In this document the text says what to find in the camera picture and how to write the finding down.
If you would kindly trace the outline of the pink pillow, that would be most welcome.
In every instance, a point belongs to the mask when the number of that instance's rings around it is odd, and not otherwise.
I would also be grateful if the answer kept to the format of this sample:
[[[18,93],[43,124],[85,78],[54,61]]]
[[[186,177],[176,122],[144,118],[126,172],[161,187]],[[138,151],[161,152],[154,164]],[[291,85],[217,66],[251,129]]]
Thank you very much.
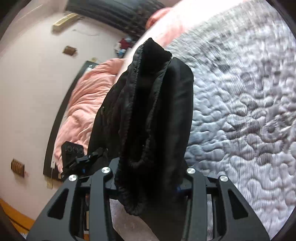
[[[148,30],[151,26],[153,26],[158,20],[164,17],[169,11],[171,7],[162,8],[152,14],[146,22],[145,29]]]

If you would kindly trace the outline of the dark wooden headboard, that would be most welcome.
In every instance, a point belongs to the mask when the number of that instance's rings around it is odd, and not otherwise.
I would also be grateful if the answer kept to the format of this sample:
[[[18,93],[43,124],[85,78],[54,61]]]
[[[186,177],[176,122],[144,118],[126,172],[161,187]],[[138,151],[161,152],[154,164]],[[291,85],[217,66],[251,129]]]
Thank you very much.
[[[62,125],[63,121],[65,120],[67,116],[67,108],[69,104],[69,100],[72,94],[72,91],[74,90],[75,86],[77,85],[78,80],[81,78],[81,76],[87,72],[93,69],[95,66],[97,66],[98,63],[94,63],[91,61],[86,61],[82,67],[80,68],[79,72],[77,73],[76,77],[74,78],[73,82],[71,83],[69,89],[67,90],[67,93],[62,100],[62,103],[59,107],[59,110],[57,112],[57,115],[55,117],[49,140],[48,145],[46,148],[45,158],[44,158],[44,167],[43,167],[43,175],[45,177],[54,179],[59,181],[59,171],[58,168],[55,165],[54,160],[54,146],[55,141],[57,138],[57,134],[60,130],[60,126]]]

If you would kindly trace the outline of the grey quilted bed cover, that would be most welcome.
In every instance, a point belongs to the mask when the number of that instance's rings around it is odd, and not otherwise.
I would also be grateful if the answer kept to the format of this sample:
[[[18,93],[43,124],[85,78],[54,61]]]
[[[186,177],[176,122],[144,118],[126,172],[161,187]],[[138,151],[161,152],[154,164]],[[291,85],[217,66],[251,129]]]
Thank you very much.
[[[164,48],[194,74],[185,158],[226,175],[272,240],[295,240],[295,30],[279,1],[244,1]]]

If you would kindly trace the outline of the black pants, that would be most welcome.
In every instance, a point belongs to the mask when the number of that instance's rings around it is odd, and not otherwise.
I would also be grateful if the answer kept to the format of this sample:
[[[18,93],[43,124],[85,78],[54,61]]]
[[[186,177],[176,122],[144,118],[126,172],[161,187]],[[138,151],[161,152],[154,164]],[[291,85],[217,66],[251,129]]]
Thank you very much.
[[[177,189],[187,169],[193,83],[188,65],[146,40],[107,93],[88,145],[89,153],[102,148],[119,159],[119,202],[160,240],[182,237],[186,208]]]

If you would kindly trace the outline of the small wall frame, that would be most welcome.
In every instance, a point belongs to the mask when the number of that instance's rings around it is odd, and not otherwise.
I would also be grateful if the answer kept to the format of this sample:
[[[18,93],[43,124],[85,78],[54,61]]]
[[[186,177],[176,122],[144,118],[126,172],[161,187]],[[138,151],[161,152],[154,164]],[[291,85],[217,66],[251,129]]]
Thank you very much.
[[[63,54],[74,56],[77,53],[77,49],[71,46],[66,46],[63,50]]]

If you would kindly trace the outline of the pink fleece blanket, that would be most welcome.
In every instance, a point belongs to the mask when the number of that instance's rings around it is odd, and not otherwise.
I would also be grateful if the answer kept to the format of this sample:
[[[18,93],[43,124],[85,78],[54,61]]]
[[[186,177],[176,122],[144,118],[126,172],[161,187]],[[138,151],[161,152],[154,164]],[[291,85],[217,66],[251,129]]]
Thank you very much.
[[[118,80],[125,60],[109,59],[88,69],[79,78],[67,106],[67,114],[57,134],[54,160],[59,173],[63,172],[62,144],[66,141],[82,145],[87,153],[93,123],[107,93]]]

